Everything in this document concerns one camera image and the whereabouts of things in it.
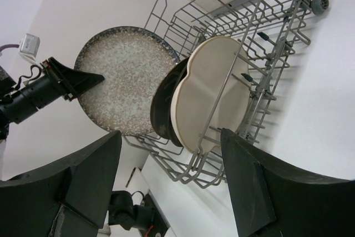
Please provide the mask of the cream divided plate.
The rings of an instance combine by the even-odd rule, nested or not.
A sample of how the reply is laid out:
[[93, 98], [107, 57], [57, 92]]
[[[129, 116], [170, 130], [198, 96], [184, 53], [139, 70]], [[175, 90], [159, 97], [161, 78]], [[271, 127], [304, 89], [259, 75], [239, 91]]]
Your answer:
[[174, 132], [185, 149], [202, 147], [207, 153], [218, 145], [200, 139], [202, 132], [219, 140], [216, 128], [241, 125], [250, 99], [250, 82], [242, 76], [249, 72], [246, 57], [240, 42], [225, 36], [204, 41], [191, 54], [170, 107]]

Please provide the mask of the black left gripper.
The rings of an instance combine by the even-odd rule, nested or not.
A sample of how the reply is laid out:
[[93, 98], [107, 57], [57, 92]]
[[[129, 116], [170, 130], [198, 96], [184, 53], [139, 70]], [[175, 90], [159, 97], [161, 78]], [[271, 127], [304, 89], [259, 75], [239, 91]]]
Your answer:
[[41, 65], [43, 75], [29, 78], [27, 85], [1, 99], [2, 125], [19, 124], [58, 98], [71, 101], [105, 80], [101, 74], [66, 67], [53, 57]]

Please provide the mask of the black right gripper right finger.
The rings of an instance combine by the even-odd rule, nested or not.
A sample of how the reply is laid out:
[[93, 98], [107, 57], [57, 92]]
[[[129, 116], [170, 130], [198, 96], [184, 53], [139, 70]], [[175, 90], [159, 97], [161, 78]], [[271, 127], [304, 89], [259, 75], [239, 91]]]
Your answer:
[[239, 236], [353, 236], [354, 181], [301, 169], [220, 134]]

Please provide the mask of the speckled beige round plate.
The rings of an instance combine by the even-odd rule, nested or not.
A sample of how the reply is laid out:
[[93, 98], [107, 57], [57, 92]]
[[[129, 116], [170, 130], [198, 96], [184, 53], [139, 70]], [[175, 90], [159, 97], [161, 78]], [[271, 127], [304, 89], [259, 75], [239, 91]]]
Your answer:
[[78, 98], [90, 120], [122, 135], [152, 132], [150, 106], [163, 78], [180, 62], [157, 34], [135, 26], [106, 29], [86, 42], [74, 68], [104, 80]]

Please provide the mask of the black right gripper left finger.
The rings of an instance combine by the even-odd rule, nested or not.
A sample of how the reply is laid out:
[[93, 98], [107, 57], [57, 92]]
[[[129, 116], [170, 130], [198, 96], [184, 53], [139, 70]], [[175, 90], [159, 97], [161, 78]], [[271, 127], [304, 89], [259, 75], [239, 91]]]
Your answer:
[[96, 236], [104, 225], [121, 133], [1, 182], [1, 236]]

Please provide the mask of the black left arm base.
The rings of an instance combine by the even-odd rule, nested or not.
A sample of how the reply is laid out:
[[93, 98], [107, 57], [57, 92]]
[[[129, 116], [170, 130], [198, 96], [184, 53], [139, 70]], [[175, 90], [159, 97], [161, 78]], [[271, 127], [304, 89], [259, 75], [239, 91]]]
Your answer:
[[108, 206], [108, 225], [124, 230], [137, 229], [141, 236], [165, 236], [170, 228], [166, 218], [150, 194], [143, 194], [140, 204], [133, 203], [134, 193], [113, 191]]

